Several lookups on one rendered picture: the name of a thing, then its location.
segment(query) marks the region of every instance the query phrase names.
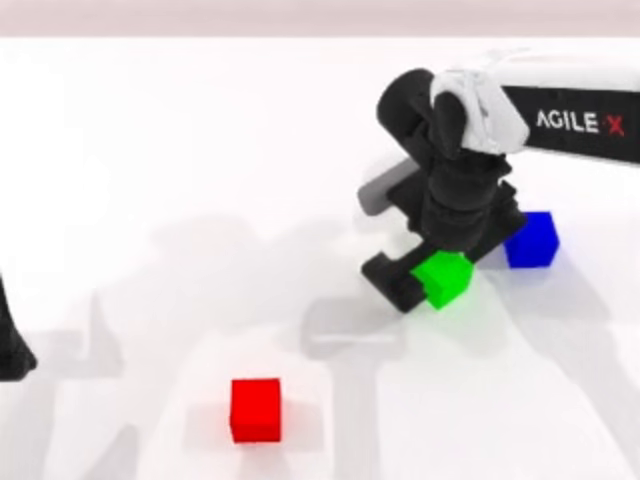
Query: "agile x logo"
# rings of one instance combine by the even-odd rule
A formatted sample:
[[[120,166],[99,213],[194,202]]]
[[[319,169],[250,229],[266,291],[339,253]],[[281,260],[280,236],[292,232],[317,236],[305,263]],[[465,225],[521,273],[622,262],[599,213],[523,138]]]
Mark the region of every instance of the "agile x logo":
[[[600,116],[596,112],[578,114],[569,110],[550,110],[549,112],[540,110],[536,127],[624,137],[622,115]]]

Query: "green cube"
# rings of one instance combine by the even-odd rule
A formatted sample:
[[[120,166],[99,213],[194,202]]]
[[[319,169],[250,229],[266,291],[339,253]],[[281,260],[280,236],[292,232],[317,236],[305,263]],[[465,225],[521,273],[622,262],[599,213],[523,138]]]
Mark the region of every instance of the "green cube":
[[[437,252],[411,274],[422,283],[429,303],[440,310],[469,287],[473,263],[459,253]]]

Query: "white table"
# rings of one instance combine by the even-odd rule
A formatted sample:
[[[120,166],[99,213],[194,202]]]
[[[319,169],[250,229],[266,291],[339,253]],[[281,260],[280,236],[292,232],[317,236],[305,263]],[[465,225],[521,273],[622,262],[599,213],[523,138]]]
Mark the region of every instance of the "white table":
[[[0,386],[0,478],[640,476],[639,169],[514,156],[556,264],[498,251],[440,313],[359,275],[416,242],[356,202],[402,159],[382,89],[511,44],[553,41],[0,42],[0,264],[41,362]],[[283,381],[281,445],[231,443],[247,376]]]

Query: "robotic arm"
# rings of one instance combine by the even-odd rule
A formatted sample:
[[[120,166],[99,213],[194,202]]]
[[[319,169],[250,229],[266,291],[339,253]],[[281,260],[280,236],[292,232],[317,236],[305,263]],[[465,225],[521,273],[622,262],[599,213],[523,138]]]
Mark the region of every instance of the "robotic arm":
[[[639,114],[638,73],[576,58],[403,74],[381,96],[377,116],[410,159],[359,197],[369,215],[400,208],[423,244],[397,261],[379,254],[363,266],[365,277],[411,310],[421,295],[407,271],[436,251],[475,262],[525,225],[516,190],[502,180],[508,154],[538,148],[640,164]]]

